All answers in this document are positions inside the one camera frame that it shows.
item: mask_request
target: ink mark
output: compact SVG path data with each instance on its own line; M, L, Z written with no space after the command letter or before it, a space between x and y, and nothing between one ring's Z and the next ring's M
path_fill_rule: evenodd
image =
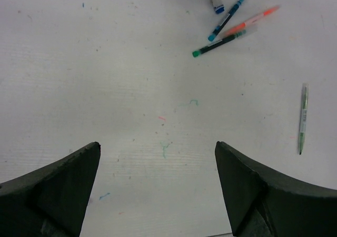
M168 144L168 143L163 143L163 142L160 142L160 144L161 144L161 146L162 146L162 148L163 148L163 157L166 159L166 150L167 150L167 148L168 148L168 146L170 145L170 144Z
M192 99L189 104L195 103L196 106L199 106L199 101L197 99Z
M110 192L106 193L105 195L103 196L100 196L100 200L102 200L103 198L105 198L106 196L110 195Z

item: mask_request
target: white surface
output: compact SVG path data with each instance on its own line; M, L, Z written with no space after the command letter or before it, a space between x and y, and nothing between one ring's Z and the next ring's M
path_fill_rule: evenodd
M0 182L99 141L82 237L230 232L218 140L337 189L337 3L247 0L228 27L276 4L256 33L193 58L221 18L209 0L0 0Z

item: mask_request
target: pen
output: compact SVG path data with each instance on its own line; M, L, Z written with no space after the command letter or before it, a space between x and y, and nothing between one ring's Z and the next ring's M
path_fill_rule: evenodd
M306 113L308 110L308 84L303 83L302 87L302 103L301 103L301 121L300 121L300 134L299 134L299 153L302 154L303 145L305 140L306 128Z
M228 31L225 32L224 36L226 35L230 35L230 34L233 34L237 31L240 31L244 28L246 28L247 26L249 25L252 25L252 24L255 24L258 20L268 16L269 14L272 14L273 12L277 11L278 9L280 8L280 6L274 6L270 9L267 9L265 12L262 12L260 14L257 14L256 16L254 17L251 17L250 19L246 20L245 22L241 23L240 25L237 25L231 29L229 29Z
M236 4L230 9L227 15L221 20L219 25L216 26L212 34L209 36L209 41L213 41L215 37L219 34L222 28L228 23L234 13L239 9L240 5L243 3L244 0L238 0Z
M199 55L202 55L210 50L213 50L215 48L217 48L218 46L221 46L223 44L226 44L234 39L236 39L237 37L241 36L241 35L244 35L246 33L246 30L243 30L241 32L237 32L237 33L234 33L232 35L229 35L219 41L216 41L216 42L213 42L211 43L210 45L208 46L205 46L199 50L196 50L192 53L193 57L198 57Z
M221 0L210 0L212 5L213 5L213 9L215 11L215 13L220 14L222 12L224 12L225 7L223 6L223 3Z

